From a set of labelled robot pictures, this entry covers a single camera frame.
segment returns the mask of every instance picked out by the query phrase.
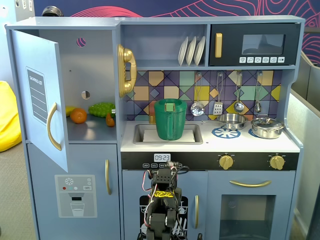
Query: digital clock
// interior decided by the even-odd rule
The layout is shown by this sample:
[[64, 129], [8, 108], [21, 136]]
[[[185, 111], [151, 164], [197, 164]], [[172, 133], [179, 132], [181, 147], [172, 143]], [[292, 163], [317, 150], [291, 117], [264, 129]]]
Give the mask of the digital clock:
[[157, 163], [157, 162], [166, 163], [166, 162], [169, 162], [169, 161], [170, 161], [170, 157], [171, 157], [171, 154], [170, 154], [170, 153], [155, 153], [153, 160], [154, 160], [156, 163]]

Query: stove burner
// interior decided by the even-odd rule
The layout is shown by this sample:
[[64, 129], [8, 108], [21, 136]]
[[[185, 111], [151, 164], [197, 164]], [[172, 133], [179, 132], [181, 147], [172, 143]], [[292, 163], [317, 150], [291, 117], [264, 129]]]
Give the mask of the stove burner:
[[223, 127], [213, 129], [212, 134], [221, 139], [235, 139], [241, 135], [238, 130], [231, 130]]
[[255, 137], [255, 138], [258, 138], [258, 139], [261, 138], [261, 137], [258, 137], [258, 136], [256, 136], [256, 135], [254, 135], [254, 133], [252, 132], [252, 129], [251, 129], [251, 128], [249, 129], [248, 133], [249, 133], [251, 136]]

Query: toy fruit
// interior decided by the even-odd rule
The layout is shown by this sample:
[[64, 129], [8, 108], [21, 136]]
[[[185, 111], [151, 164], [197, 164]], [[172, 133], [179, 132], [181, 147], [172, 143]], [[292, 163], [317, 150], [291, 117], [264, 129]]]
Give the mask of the toy fruit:
[[106, 122], [106, 125], [108, 127], [114, 127], [115, 126], [115, 120], [111, 117], [110, 113], [106, 114], [105, 122]]
[[105, 118], [107, 116], [107, 114], [110, 114], [111, 117], [113, 118], [115, 116], [114, 113], [112, 113], [112, 109], [115, 109], [116, 105], [114, 105], [113, 103], [110, 102], [100, 102], [97, 103], [95, 105], [92, 105], [89, 107], [89, 113], [97, 116], [97, 117], [101, 117], [101, 118]]
[[87, 120], [87, 113], [83, 108], [75, 108], [70, 114], [71, 120], [76, 124], [82, 124]]
[[71, 112], [73, 111], [73, 109], [75, 109], [76, 107], [75, 106], [65, 106], [65, 115], [67, 117], [70, 116]]

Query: pot lid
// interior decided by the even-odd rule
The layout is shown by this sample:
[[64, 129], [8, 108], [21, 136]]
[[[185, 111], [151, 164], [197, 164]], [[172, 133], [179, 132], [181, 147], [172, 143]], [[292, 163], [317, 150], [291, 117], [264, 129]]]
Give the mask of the pot lid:
[[251, 123], [253, 126], [263, 129], [279, 130], [285, 127], [285, 125], [282, 122], [269, 117], [256, 118], [253, 119]]

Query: green jug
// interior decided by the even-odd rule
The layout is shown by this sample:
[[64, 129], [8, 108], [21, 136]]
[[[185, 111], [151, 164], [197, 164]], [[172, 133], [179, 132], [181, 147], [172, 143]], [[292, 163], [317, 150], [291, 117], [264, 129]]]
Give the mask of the green jug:
[[186, 122], [187, 103], [173, 98], [155, 102], [155, 125], [159, 138], [177, 140], [182, 137]]

